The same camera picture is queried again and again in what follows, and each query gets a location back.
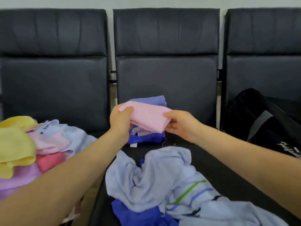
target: bag strap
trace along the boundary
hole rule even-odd
[[[264,110],[262,114],[260,114],[260,116],[254,121],[250,128],[249,136],[247,139],[248,142],[258,132],[260,127],[271,117],[273,117],[273,115],[267,110]]]

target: hand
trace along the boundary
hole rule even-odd
[[[170,123],[165,128],[167,132],[174,133],[191,143],[197,142],[202,124],[193,115],[186,111],[172,110],[164,113],[163,116],[171,118]]]
[[[126,142],[129,140],[129,129],[131,126],[131,114],[134,110],[133,106],[127,107],[122,112],[119,112],[119,107],[123,104],[117,105],[113,108],[110,115],[110,130],[121,134],[121,138],[124,138]]]

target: black bag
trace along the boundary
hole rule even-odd
[[[301,103],[247,89],[228,103],[222,130],[241,140],[301,159]]]

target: yellow cloth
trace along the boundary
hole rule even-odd
[[[13,177],[15,166],[28,166],[36,160],[36,146],[20,128],[0,128],[0,178]]]
[[[39,126],[39,124],[36,120],[28,116],[11,117],[0,122],[0,128],[18,127],[25,131],[37,126]]]

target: white wall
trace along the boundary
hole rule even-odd
[[[1,8],[97,8],[106,9],[109,20],[112,69],[115,70],[113,9],[172,7],[220,8],[221,37],[223,16],[229,8],[239,7],[301,7],[301,0],[0,0]]]

